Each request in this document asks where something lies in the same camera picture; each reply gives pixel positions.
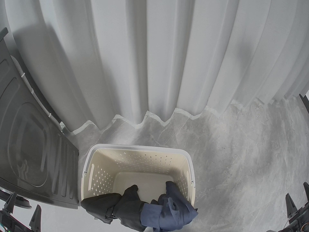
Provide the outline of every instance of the basket bottom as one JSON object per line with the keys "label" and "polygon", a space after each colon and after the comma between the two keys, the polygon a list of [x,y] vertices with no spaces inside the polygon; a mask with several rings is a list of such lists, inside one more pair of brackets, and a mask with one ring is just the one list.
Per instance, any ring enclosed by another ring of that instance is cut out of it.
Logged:
{"label": "basket bottom", "polygon": [[168,174],[120,172],[116,175],[112,192],[123,195],[132,185],[138,186],[138,196],[142,201],[150,203],[152,199],[166,193],[165,182],[174,181]]}

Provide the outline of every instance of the basket rim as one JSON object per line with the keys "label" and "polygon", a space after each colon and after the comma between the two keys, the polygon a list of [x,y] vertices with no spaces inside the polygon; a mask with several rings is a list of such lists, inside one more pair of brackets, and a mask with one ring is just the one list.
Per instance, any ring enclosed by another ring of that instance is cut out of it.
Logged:
{"label": "basket rim", "polygon": [[190,175],[191,175],[191,182],[193,182],[193,187],[195,188],[194,168],[193,168],[192,159],[191,159],[191,156],[189,155],[189,153],[186,152],[183,149],[164,148],[164,147],[157,147],[157,146],[114,145],[114,144],[96,144],[96,145],[93,145],[88,151],[87,158],[86,158],[84,168],[83,168],[82,178],[83,178],[84,174],[87,172],[87,169],[89,168],[89,164],[90,164],[89,159],[91,159],[93,154],[98,149],[127,149],[127,150],[136,150],[136,151],[142,150],[142,151],[145,151],[145,152],[153,152],[153,151],[162,152],[162,151],[164,151],[164,152],[167,152],[167,153],[181,154],[184,157],[186,157],[186,159],[188,161]]}

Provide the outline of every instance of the clothing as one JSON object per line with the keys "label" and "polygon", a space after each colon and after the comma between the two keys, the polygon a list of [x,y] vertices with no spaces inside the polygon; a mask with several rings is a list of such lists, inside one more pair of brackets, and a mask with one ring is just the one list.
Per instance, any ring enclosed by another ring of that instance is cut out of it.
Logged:
{"label": "clothing", "polygon": [[120,201],[115,205],[113,214],[120,219],[122,225],[143,232],[146,226],[141,224],[140,214],[146,202],[139,199],[137,190],[137,185],[126,189]]}
{"label": "clothing", "polygon": [[166,194],[159,197],[158,204],[154,203],[144,204],[141,211],[141,224],[152,227],[154,232],[180,230],[198,215],[172,181],[166,182]]}
{"label": "clothing", "polygon": [[104,223],[111,224],[113,219],[117,219],[113,215],[114,206],[121,199],[119,193],[107,193],[99,196],[83,199],[81,206],[95,218]]}

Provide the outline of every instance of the perforated basket wall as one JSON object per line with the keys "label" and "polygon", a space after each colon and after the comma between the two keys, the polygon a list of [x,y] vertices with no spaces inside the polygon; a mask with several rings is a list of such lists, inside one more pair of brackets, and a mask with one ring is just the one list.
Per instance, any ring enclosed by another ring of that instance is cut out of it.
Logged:
{"label": "perforated basket wall", "polygon": [[[83,170],[81,197],[84,199],[111,192],[123,194],[127,187],[137,184],[133,182],[139,182],[141,193],[143,187],[151,187],[149,189],[151,191],[148,190],[144,194],[145,199],[157,199],[158,194],[154,189],[162,187],[157,192],[164,191],[166,180],[174,181],[184,197],[192,205],[194,204],[194,170],[191,157],[186,151],[161,147],[100,144],[93,146],[87,156]],[[154,197],[149,197],[152,191],[154,191]]]}

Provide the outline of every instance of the gray washing machine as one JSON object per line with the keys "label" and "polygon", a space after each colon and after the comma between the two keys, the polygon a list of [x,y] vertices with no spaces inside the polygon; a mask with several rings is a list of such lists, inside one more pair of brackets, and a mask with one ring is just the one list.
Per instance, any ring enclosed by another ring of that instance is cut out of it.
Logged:
{"label": "gray washing machine", "polygon": [[78,207],[78,149],[45,114],[0,32],[0,187],[52,205]]}

